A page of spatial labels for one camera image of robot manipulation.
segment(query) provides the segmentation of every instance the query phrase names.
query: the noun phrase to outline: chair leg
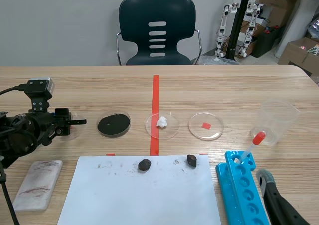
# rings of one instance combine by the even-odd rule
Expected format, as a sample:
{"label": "chair leg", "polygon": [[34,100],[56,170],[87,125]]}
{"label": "chair leg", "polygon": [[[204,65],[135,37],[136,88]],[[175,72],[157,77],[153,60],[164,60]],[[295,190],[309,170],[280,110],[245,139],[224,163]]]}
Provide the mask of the chair leg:
{"label": "chair leg", "polygon": [[199,30],[197,30],[197,29],[195,29],[195,31],[196,31],[196,32],[197,32],[197,34],[198,34],[199,55],[198,55],[198,58],[196,59],[196,61],[195,61],[194,65],[196,65],[196,63],[197,63],[197,61],[198,61],[198,59],[199,59],[199,57],[200,57],[200,55],[201,55],[201,39],[200,39],[200,32],[199,32]]}
{"label": "chair leg", "polygon": [[122,65],[121,63],[121,59],[120,59],[120,51],[119,51],[119,35],[121,35],[121,33],[117,33],[116,34],[116,53],[118,54],[118,61],[120,66]]}

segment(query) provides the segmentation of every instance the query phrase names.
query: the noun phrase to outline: chair backrest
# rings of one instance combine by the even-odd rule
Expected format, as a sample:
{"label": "chair backrest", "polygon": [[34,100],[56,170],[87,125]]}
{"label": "chair backrest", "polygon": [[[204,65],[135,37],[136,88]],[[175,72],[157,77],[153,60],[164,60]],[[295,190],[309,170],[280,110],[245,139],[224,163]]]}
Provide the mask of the chair backrest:
{"label": "chair backrest", "polygon": [[152,60],[153,53],[165,53],[157,58],[156,65],[166,56],[187,58],[177,51],[177,43],[194,35],[196,11],[192,0],[124,0],[119,19],[122,39],[138,46],[135,57]]}

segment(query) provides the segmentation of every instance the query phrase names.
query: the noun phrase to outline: red dropper bulb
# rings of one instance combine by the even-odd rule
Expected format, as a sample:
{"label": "red dropper bulb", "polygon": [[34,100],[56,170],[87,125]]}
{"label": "red dropper bulb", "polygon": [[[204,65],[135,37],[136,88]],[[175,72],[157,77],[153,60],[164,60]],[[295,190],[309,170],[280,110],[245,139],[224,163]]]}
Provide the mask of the red dropper bulb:
{"label": "red dropper bulb", "polygon": [[265,137],[266,137],[266,134],[264,132],[259,132],[253,139],[253,144],[259,145],[264,140]]}

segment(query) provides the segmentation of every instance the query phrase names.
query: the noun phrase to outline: white cotton ball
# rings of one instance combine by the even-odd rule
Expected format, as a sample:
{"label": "white cotton ball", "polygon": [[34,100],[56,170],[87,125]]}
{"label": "white cotton ball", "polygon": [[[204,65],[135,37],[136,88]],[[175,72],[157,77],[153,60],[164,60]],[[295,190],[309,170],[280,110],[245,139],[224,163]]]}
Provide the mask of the white cotton ball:
{"label": "white cotton ball", "polygon": [[159,120],[156,123],[156,127],[160,127],[160,128],[167,127],[167,119],[163,116],[159,118]]}

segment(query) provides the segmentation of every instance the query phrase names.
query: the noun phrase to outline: wooden table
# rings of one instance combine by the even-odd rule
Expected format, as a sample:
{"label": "wooden table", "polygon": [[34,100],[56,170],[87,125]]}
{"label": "wooden table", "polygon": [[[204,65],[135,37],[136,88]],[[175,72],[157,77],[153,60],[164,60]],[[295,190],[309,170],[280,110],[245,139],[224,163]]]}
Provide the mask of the wooden table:
{"label": "wooden table", "polygon": [[[159,142],[160,155],[208,153],[222,224],[227,224],[215,166],[224,162],[227,150],[244,150],[249,130],[261,102],[281,98],[301,112],[299,119],[275,147],[254,151],[258,168],[270,170],[281,194],[312,225],[319,225],[319,88],[298,67],[289,65],[221,66],[87,66],[0,67],[0,90],[25,83],[31,77],[50,76],[56,83],[50,109],[69,107],[87,120],[86,130],[76,139],[56,138],[7,169],[12,199],[30,167],[37,160],[63,160],[49,207],[44,212],[18,213],[21,225],[55,225],[59,219],[79,156],[149,155],[150,136],[145,121],[151,113],[153,75],[160,76],[161,112],[172,112],[180,120],[180,131]],[[10,116],[26,113],[30,99],[23,92],[0,97],[0,108]],[[120,138],[102,137],[96,129],[99,116],[107,111],[126,111],[132,126]],[[188,130],[196,112],[212,112],[224,122],[223,135],[203,141]],[[0,224],[11,225],[11,217],[0,192]]]}

